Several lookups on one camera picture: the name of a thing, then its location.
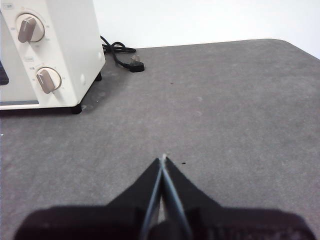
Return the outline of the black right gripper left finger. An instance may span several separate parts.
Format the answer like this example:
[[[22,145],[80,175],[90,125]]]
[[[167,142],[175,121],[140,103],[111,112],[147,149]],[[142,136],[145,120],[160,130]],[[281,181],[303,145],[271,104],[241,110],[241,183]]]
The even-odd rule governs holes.
[[[65,205],[38,209],[18,228],[16,240],[138,240],[158,207],[162,177],[155,159],[138,179],[105,205]]]

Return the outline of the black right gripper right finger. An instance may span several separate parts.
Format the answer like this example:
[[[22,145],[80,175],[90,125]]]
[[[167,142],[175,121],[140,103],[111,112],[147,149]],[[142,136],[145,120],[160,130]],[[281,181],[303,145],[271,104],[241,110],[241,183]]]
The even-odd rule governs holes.
[[[166,193],[194,240],[312,240],[299,215],[279,209],[226,207],[197,188],[168,158],[163,159]]]

